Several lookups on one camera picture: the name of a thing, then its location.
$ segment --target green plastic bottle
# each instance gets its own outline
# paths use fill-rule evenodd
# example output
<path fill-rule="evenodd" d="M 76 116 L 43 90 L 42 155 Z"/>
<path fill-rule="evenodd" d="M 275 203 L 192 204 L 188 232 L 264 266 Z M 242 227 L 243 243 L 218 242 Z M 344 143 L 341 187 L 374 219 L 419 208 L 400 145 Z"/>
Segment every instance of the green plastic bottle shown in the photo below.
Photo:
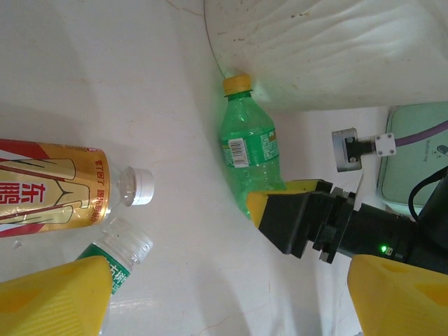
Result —
<path fill-rule="evenodd" d="M 272 119 L 251 96 L 251 77 L 223 81 L 229 104 L 219 129 L 221 148 L 230 173 L 230 189 L 238 207 L 250 217 L 247 194 L 254 190 L 283 190 L 279 149 Z"/>

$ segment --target mint green device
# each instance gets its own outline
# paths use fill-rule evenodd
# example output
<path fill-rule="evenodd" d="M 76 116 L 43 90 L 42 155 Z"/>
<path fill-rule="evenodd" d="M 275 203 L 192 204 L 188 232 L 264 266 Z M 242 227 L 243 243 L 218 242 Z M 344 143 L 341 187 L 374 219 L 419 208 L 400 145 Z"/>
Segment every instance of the mint green device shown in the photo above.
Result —
<path fill-rule="evenodd" d="M 396 139 L 416 134 L 448 120 L 448 102 L 417 104 L 397 108 L 390 115 L 387 132 Z M 448 131 L 401 146 L 397 154 L 383 157 L 378 193 L 384 203 L 399 214 L 409 215 L 407 200 L 411 190 L 437 170 L 448 166 Z M 424 187 L 414 199 L 417 213 L 428 200 L 436 183 Z"/>

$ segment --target white bottle cap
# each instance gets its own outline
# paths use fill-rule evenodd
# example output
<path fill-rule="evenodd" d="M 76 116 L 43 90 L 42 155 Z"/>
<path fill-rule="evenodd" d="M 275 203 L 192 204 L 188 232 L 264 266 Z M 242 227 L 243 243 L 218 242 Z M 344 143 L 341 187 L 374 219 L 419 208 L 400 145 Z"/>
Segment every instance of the white bottle cap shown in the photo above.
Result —
<path fill-rule="evenodd" d="M 154 176 L 147 169 L 130 167 L 135 177 L 135 196 L 131 205 L 142 205 L 151 202 L 154 196 Z"/>

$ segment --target yellow bottle cap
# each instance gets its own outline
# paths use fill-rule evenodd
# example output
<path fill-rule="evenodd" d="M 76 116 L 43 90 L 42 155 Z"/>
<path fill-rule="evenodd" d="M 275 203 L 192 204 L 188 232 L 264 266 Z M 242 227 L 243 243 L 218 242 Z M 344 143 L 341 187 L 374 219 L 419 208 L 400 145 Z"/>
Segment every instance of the yellow bottle cap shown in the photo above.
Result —
<path fill-rule="evenodd" d="M 223 81 L 225 95 L 252 90 L 251 77 L 247 74 L 226 78 Z"/>

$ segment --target barcode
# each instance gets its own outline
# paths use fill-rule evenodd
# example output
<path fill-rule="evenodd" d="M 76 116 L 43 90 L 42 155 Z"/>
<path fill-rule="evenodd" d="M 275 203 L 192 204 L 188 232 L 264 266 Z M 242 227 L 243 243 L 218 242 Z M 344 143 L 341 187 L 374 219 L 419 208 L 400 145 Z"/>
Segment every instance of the barcode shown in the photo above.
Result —
<path fill-rule="evenodd" d="M 244 145 L 244 139 L 229 140 L 230 152 L 232 154 L 233 165 L 235 168 L 244 168 L 249 166 L 247 160 L 246 147 Z"/>

